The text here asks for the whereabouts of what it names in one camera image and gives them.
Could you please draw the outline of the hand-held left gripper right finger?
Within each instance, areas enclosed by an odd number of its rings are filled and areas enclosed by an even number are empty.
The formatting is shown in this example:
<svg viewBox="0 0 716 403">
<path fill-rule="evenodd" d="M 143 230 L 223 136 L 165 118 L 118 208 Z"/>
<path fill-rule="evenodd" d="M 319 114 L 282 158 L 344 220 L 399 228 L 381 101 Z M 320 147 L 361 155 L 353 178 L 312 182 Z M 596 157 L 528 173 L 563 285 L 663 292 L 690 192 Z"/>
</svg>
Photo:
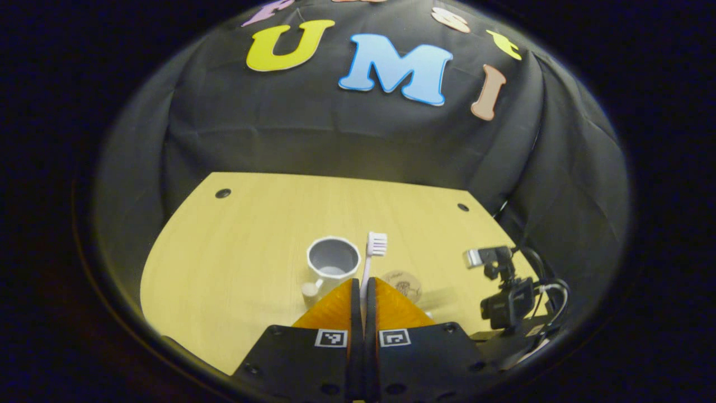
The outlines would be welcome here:
<svg viewBox="0 0 716 403">
<path fill-rule="evenodd" d="M 460 324 L 435 323 L 378 278 L 368 283 L 366 400 L 476 402 L 498 370 Z"/>
</svg>

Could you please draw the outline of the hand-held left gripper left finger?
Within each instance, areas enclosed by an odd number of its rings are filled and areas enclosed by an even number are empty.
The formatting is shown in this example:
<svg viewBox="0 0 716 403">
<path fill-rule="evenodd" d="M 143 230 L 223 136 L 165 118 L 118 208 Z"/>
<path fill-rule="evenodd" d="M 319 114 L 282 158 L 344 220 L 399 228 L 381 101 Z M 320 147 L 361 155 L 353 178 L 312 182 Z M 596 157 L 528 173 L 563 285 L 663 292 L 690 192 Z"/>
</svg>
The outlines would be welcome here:
<svg viewBox="0 0 716 403">
<path fill-rule="evenodd" d="M 343 282 L 293 326 L 268 326 L 232 379 L 271 402 L 350 402 L 361 392 L 358 280 Z"/>
</svg>

